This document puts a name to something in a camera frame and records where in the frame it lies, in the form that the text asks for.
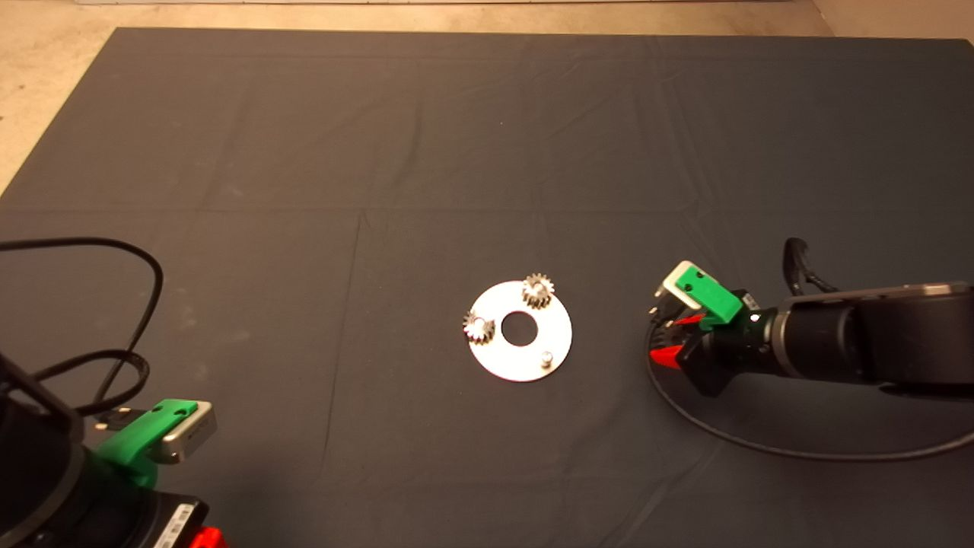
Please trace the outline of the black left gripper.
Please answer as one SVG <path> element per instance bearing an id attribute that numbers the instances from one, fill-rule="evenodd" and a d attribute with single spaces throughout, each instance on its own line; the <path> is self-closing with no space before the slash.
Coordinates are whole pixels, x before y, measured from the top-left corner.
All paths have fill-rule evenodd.
<path id="1" fill-rule="evenodd" d="M 188 495 L 153 495 L 133 534 L 133 547 L 226 548 L 219 528 L 202 527 L 208 504 Z"/>

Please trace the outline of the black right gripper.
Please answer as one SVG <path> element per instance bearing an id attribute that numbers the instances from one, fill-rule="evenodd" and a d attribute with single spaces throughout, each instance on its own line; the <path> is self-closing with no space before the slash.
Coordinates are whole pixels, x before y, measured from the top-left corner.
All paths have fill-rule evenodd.
<path id="1" fill-rule="evenodd" d="M 699 394 L 716 397 L 742 374 L 778 374 L 778 360 L 770 342 L 776 307 L 759 307 L 750 292 L 733 290 L 742 309 L 727 325 L 700 329 L 706 314 L 672 320 L 669 327 L 693 329 L 684 346 L 658 346 L 648 350 L 651 363 L 682 371 Z"/>

